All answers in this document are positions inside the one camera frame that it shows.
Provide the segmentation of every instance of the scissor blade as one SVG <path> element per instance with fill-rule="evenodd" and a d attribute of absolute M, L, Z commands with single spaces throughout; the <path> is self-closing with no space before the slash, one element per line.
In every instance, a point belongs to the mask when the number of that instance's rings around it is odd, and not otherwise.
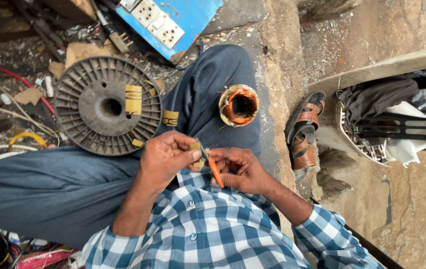
<path fill-rule="evenodd" d="M 204 158 L 205 158 L 206 160 L 208 160 L 208 154 L 206 154 L 206 150 L 205 150 L 205 148 L 203 147 L 203 144 L 199 141 L 199 139 L 198 139 L 198 138 L 196 138 L 196 141 L 198 141 L 198 142 L 199 142 L 199 148 L 201 149 L 201 154 L 204 156 Z"/>

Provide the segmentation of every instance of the hand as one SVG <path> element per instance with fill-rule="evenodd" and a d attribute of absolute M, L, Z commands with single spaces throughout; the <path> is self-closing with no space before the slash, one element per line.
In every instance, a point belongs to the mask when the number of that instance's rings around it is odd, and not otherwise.
<path fill-rule="evenodd" d="M 189 149 L 189 145 L 195 142 L 195 138 L 177 131 L 148 140 L 134 184 L 139 184 L 144 190 L 160 193 L 182 168 L 198 171 L 192 163 L 199 159 L 201 153 Z"/>
<path fill-rule="evenodd" d="M 224 147 L 211 149 L 207 153 L 221 171 L 220 179 L 225 186 L 243 193 L 266 196 L 278 183 L 264 170 L 249 149 Z M 237 171 L 236 175 L 229 174 L 232 170 Z M 211 179 L 211 183 L 216 183 L 215 178 Z"/>

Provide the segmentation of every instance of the copper wire strand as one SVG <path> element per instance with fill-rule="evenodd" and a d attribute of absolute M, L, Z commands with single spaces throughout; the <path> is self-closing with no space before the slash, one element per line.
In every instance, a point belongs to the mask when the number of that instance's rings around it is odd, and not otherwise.
<path fill-rule="evenodd" d="M 245 98 L 250 101 L 250 106 L 246 107 L 245 111 L 242 113 L 246 113 L 246 116 L 238 117 L 233 112 L 233 99 L 234 98 Z M 227 98 L 227 103 L 223 106 L 223 114 L 233 123 L 238 125 L 246 125 L 253 121 L 254 117 L 252 115 L 257 111 L 258 102 L 256 100 L 256 95 L 245 90 L 245 89 L 237 89 Z"/>

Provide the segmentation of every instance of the shirt cuff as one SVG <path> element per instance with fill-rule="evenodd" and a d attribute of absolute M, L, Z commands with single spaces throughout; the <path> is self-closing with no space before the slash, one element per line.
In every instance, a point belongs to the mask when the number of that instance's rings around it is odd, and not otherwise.
<path fill-rule="evenodd" d="M 343 249 L 356 241 L 344 225 L 344 218 L 339 213 L 314 205 L 311 216 L 293 227 L 295 242 L 304 252 Z"/>
<path fill-rule="evenodd" d="M 144 235 L 120 236 L 111 232 L 110 226 L 92 235 L 83 247 L 86 268 L 127 268 L 135 253 L 140 250 Z"/>

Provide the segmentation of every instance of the copper winding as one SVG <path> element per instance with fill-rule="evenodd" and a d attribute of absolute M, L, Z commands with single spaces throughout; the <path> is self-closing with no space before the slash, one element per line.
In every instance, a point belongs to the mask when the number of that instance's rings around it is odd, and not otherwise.
<path fill-rule="evenodd" d="M 245 107 L 239 113 L 234 113 L 233 99 L 243 98 L 245 100 Z M 223 107 L 223 114 L 233 123 L 238 125 L 246 125 L 253 121 L 254 113 L 257 111 L 258 103 L 255 94 L 245 89 L 237 89 L 228 96 L 228 102 Z"/>

